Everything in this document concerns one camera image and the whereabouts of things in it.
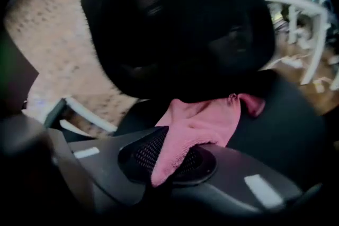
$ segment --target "pink cloth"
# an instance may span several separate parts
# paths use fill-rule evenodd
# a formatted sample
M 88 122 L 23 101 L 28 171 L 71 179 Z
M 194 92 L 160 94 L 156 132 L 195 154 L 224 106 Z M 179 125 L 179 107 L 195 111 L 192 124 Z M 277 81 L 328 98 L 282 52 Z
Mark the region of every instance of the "pink cloth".
M 172 100 L 156 124 L 168 125 L 170 129 L 151 175 L 152 185 L 156 187 L 166 181 L 194 145 L 214 143 L 225 147 L 238 126 L 240 99 L 254 117 L 264 109 L 264 100 L 243 93 L 193 104 Z

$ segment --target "black fabric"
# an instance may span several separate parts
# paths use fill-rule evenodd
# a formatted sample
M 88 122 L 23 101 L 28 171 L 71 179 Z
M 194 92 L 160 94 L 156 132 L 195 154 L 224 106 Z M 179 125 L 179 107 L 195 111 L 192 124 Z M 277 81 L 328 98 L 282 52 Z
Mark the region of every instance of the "black fabric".
M 242 108 L 228 147 L 247 153 L 296 182 L 302 189 L 321 181 L 325 152 L 332 151 L 324 121 L 292 84 L 271 70 L 257 72 L 237 88 L 264 98 L 266 106 L 254 119 Z M 137 103 L 120 123 L 117 134 L 153 127 L 169 101 Z
M 200 82 L 241 81 L 274 51 L 264 0 L 82 0 L 82 7 L 104 71 L 139 98 L 192 100 Z

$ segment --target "wooden floor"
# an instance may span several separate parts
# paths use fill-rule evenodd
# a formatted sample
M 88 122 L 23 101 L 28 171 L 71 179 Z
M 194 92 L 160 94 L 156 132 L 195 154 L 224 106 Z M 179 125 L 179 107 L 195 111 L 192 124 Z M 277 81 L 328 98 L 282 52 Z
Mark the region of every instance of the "wooden floor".
M 302 50 L 299 46 L 295 44 L 287 44 L 285 38 L 280 38 L 277 44 L 278 48 L 273 59 L 278 59 L 283 56 L 293 56 L 296 54 L 300 54 L 302 56 L 309 54 L 309 52 Z M 313 79 L 317 79 L 320 77 L 327 77 L 329 79 L 334 78 L 335 73 L 333 71 L 333 68 L 327 64 L 328 58 L 332 55 L 333 53 L 329 49 L 325 50 Z M 302 60 L 305 63 L 309 63 L 310 57 L 302 58 Z M 283 75 L 288 81 L 293 82 L 298 86 L 298 88 L 302 91 L 307 100 L 312 103 L 318 114 L 325 114 L 326 112 L 332 110 L 339 105 L 339 91 L 331 91 L 329 89 L 328 83 L 323 82 L 323 85 L 325 87 L 325 92 L 323 93 L 317 93 L 312 81 L 307 85 L 300 85 L 301 78 L 305 72 L 304 69 L 294 69 L 288 65 L 283 64 L 282 62 L 278 62 L 277 65 L 275 65 L 274 69 L 281 75 Z

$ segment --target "black mesh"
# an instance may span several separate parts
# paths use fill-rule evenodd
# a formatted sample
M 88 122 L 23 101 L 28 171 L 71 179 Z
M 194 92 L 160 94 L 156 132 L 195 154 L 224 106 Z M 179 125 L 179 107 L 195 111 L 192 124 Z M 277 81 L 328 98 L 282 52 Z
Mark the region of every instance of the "black mesh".
M 163 146 L 166 134 L 167 132 L 164 132 L 160 136 L 152 138 L 150 141 L 144 143 L 140 148 L 138 148 L 133 154 L 137 163 L 142 167 L 145 167 L 149 173 L 153 171 L 153 168 Z M 201 165 L 202 160 L 203 158 L 198 151 L 190 149 L 175 174 L 186 174 L 192 170 L 197 169 Z

